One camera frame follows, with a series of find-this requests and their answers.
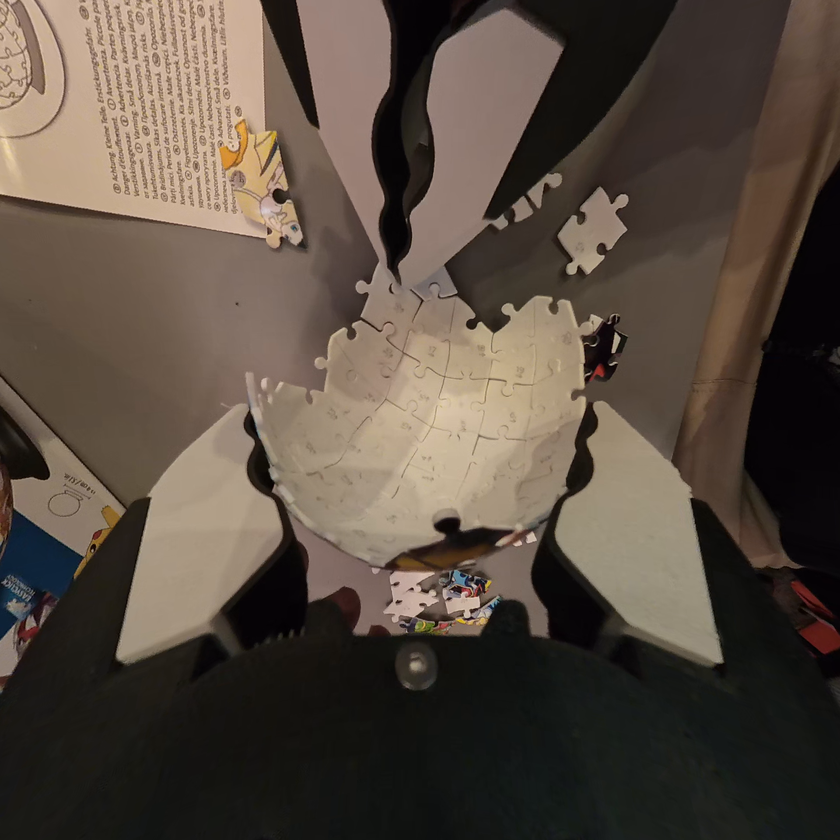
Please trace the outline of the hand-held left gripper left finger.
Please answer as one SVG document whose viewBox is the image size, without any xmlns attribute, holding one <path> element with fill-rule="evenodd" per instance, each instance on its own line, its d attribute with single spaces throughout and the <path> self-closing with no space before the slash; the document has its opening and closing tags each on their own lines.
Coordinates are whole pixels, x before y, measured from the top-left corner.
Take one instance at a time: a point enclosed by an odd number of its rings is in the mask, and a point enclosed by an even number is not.
<svg viewBox="0 0 840 840">
<path fill-rule="evenodd" d="M 304 555 L 253 417 L 236 405 L 150 491 L 118 661 L 138 663 L 203 636 L 236 655 L 299 635 Z"/>
</svg>

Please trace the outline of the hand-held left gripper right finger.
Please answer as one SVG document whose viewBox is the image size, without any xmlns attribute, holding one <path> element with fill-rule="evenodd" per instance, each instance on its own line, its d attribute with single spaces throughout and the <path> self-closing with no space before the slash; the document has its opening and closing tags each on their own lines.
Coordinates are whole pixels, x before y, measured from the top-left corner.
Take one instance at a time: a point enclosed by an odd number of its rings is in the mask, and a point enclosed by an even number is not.
<svg viewBox="0 0 840 840">
<path fill-rule="evenodd" d="M 584 411 L 532 585 L 553 639 L 609 656 L 632 638 L 700 666 L 723 663 L 691 491 L 605 402 Z"/>
</svg>

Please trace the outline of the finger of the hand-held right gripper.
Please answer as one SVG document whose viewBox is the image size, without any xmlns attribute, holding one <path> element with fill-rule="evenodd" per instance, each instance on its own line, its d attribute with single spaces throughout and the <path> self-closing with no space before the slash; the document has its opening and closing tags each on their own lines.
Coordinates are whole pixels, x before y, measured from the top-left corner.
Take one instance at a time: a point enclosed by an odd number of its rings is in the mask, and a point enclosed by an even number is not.
<svg viewBox="0 0 840 840">
<path fill-rule="evenodd" d="M 563 52 L 559 36 L 514 3 L 488 3 L 437 47 L 425 98 L 431 180 L 408 217 L 396 271 L 424 282 L 500 212 L 489 206 Z"/>
<path fill-rule="evenodd" d="M 318 132 L 381 263 L 402 284 L 423 277 L 411 246 L 406 100 L 424 61 L 424 3 L 299 2 Z"/>
</svg>

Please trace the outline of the partly built puzzle ball shell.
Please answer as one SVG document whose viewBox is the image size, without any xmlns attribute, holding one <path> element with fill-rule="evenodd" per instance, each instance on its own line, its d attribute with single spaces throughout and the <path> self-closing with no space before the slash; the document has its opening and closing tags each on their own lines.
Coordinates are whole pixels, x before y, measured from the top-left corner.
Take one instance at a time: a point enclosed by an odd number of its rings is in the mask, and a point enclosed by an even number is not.
<svg viewBox="0 0 840 840">
<path fill-rule="evenodd" d="M 321 391 L 246 375 L 277 495 L 342 551 L 384 566 L 444 539 L 545 520 L 565 489 L 586 400 L 571 304 L 508 303 L 492 332 L 458 296 L 423 301 L 376 267 L 360 320 L 315 365 Z"/>
</svg>

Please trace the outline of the yellow cream joined puzzle pieces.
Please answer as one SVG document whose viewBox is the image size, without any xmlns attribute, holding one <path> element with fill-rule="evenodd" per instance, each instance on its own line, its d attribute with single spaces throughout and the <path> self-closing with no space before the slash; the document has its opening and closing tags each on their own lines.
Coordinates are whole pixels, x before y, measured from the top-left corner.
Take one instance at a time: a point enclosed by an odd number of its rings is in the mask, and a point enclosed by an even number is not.
<svg viewBox="0 0 840 840">
<path fill-rule="evenodd" d="M 238 210 L 260 227 L 269 247 L 278 249 L 289 243 L 305 249 L 305 234 L 289 192 L 277 132 L 252 133 L 244 119 L 234 130 L 236 146 L 222 146 L 219 157 Z"/>
</svg>

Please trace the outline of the blue puzzle box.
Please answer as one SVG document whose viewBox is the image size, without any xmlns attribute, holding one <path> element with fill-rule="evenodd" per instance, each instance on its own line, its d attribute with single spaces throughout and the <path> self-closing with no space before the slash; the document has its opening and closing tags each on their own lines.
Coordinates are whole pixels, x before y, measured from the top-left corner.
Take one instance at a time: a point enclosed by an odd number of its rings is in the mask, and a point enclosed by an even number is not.
<svg viewBox="0 0 840 840">
<path fill-rule="evenodd" d="M 1 384 L 1 687 L 124 508 Z"/>
</svg>

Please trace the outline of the black red puzzle piece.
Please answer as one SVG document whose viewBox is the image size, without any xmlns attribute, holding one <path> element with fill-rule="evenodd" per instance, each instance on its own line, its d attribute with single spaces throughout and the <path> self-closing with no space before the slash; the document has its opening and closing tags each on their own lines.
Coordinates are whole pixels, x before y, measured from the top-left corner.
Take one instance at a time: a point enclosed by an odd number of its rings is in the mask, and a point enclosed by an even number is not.
<svg viewBox="0 0 840 840">
<path fill-rule="evenodd" d="M 582 337 L 585 384 L 607 382 L 613 377 L 627 344 L 627 335 L 618 328 L 620 321 L 618 313 L 606 319 L 593 313 L 584 323 L 591 328 Z"/>
</svg>

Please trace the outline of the puzzle instruction leaflet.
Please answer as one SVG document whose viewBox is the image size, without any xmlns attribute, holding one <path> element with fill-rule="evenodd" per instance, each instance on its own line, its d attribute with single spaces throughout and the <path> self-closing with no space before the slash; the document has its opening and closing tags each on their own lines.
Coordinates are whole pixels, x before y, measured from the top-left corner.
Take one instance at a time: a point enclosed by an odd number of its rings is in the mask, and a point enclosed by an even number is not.
<svg viewBox="0 0 840 840">
<path fill-rule="evenodd" d="M 257 1 L 1 2 L 1 194 L 259 236 L 219 149 L 265 127 Z"/>
</svg>

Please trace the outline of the heap of loose puzzle pieces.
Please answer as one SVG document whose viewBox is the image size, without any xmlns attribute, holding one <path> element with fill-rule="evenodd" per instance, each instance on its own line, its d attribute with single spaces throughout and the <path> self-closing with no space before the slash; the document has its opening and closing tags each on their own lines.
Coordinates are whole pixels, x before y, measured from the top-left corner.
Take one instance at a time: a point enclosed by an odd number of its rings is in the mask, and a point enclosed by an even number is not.
<svg viewBox="0 0 840 840">
<path fill-rule="evenodd" d="M 470 570 L 395 571 L 390 586 L 384 614 L 409 636 L 477 634 L 502 601 L 491 591 L 490 578 Z"/>
</svg>

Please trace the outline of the red black object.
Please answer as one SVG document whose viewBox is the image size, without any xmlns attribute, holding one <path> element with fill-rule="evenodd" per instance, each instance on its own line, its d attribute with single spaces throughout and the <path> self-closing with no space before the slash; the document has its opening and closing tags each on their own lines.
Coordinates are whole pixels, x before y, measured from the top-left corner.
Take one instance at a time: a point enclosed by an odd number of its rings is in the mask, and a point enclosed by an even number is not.
<svg viewBox="0 0 840 840">
<path fill-rule="evenodd" d="M 838 578 L 801 570 L 791 583 L 799 635 L 819 655 L 839 650 Z"/>
</svg>

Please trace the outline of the person's black jacket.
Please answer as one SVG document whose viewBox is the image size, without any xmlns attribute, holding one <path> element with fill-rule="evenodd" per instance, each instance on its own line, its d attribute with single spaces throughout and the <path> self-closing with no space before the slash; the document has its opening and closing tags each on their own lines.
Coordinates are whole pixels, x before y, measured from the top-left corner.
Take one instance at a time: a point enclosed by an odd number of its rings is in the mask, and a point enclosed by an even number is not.
<svg viewBox="0 0 840 840">
<path fill-rule="evenodd" d="M 820 190 L 763 346 L 745 470 L 794 563 L 839 571 L 839 168 Z"/>
</svg>

